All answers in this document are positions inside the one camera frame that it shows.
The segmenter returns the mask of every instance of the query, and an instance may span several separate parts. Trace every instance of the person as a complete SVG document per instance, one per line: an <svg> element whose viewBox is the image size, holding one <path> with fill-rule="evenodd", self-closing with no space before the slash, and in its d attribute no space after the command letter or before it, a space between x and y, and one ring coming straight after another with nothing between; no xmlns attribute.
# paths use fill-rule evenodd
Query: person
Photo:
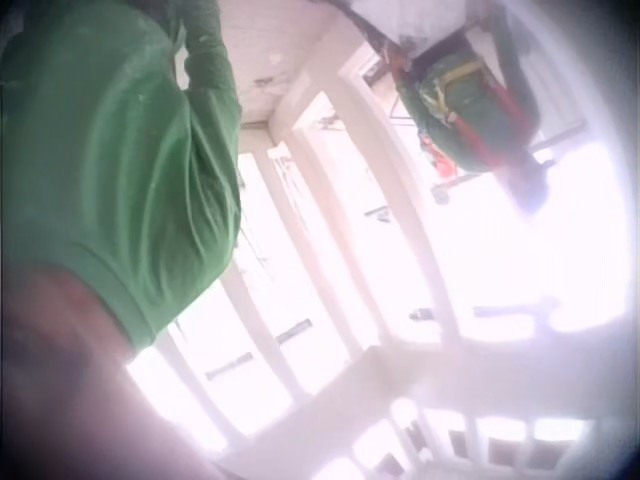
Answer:
<svg viewBox="0 0 640 480"><path fill-rule="evenodd" d="M224 478L124 368L238 235L241 109L219 6L40 0L24 18L0 63L0 476Z"/></svg>
<svg viewBox="0 0 640 480"><path fill-rule="evenodd" d="M549 194L546 168L527 150L540 115L504 7L494 6L487 20L506 88L474 52L464 30L413 62L387 42L385 58L423 148L471 174L499 173L519 208L531 214Z"/></svg>

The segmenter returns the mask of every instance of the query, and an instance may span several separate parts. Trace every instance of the white pillar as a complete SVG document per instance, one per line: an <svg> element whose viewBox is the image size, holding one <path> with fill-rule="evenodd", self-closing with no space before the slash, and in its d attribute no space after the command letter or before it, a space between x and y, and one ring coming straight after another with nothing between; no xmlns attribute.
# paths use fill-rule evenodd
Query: white pillar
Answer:
<svg viewBox="0 0 640 480"><path fill-rule="evenodd" d="M246 437L229 421L229 419L218 409L209 396L209 392L203 383L204 379L198 375L189 362L184 357L175 340L165 330L156 340L155 348L166 360L173 371L178 375L182 383L187 387L189 392L193 394L196 401L218 431L229 443L229 447L233 450L246 444Z"/></svg>
<svg viewBox="0 0 640 480"><path fill-rule="evenodd" d="M280 219L284 224L291 242L300 256L300 260L309 275L313 286L324 304L329 314L333 326L345 345L351 359L357 358L362 353L362 348L358 344L356 337L349 325L349 320L345 314L340 300L327 279L327 276L320 264L320 260L316 251L311 244L309 237L304 231L300 218L291 206L291 202L284 190L278 172L276 171L273 161L265 150L254 150L251 152L255 159L256 165L262 179L269 191L271 200L273 201Z"/></svg>
<svg viewBox="0 0 640 480"><path fill-rule="evenodd" d="M309 395L300 386L300 382L284 357L278 342L269 331L253 298L251 298L235 260L231 260L229 267L220 278L220 282L258 353L289 391L294 402L301 404L306 401Z"/></svg>
<svg viewBox="0 0 640 480"><path fill-rule="evenodd" d="M371 168L389 208L412 249L431 289L443 341L460 339L457 315L422 220L425 209L416 179L409 168L409 152L393 130L382 108L362 78L328 77L324 91Z"/></svg>
<svg viewBox="0 0 640 480"><path fill-rule="evenodd" d="M307 183L311 195L324 216L327 227L351 275L353 284L356 286L362 301L378 328L380 342L382 344L390 342L389 325L358 260L354 234L351 230L347 213L331 182L330 174L326 170L326 164L319 157L321 153L316 148L318 146L313 145L309 140L308 134L301 129L288 132L283 139L300 170L300 174Z"/></svg>

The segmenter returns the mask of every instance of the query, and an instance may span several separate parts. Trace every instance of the white ceiling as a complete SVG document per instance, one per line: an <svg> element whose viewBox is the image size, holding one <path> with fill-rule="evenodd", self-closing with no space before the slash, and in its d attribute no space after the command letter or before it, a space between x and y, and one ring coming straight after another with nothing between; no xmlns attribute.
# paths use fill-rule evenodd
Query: white ceiling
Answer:
<svg viewBox="0 0 640 480"><path fill-rule="evenodd" d="M265 121L337 11L309 0L220 0L220 7L242 122Z"/></svg>

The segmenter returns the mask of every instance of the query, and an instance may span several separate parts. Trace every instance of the skin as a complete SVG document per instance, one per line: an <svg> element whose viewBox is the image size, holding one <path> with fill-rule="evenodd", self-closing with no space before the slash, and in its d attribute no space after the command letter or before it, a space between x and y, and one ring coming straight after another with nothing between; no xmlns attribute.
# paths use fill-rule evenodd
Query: skin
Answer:
<svg viewBox="0 0 640 480"><path fill-rule="evenodd" d="M93 292L60 270L4 269L0 478L224 478L151 409Z"/></svg>

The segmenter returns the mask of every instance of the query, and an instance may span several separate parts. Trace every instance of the green shirt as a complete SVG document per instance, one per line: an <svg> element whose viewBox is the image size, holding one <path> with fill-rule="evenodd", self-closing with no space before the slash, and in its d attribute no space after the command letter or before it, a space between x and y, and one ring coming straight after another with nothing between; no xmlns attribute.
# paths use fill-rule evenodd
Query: green shirt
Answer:
<svg viewBox="0 0 640 480"><path fill-rule="evenodd" d="M491 30L506 87L531 124L537 127L540 121L537 103L520 66L503 8L491 16ZM420 96L420 92L425 92L435 98L433 81L436 78L476 59L477 55L471 50L452 53L436 62L426 72L420 85L404 82L397 88L421 134L428 135L440 150L465 171L481 173L489 169L483 159L476 155L455 128L446 126L432 115ZM447 88L448 106L483 138L490 150L509 153L521 148L516 123L481 82L480 73L453 82Z"/></svg>
<svg viewBox="0 0 640 480"><path fill-rule="evenodd" d="M240 106L219 11L188 2L190 86L158 24L62 2L2 59L3 261L84 281L141 349L223 272Z"/></svg>

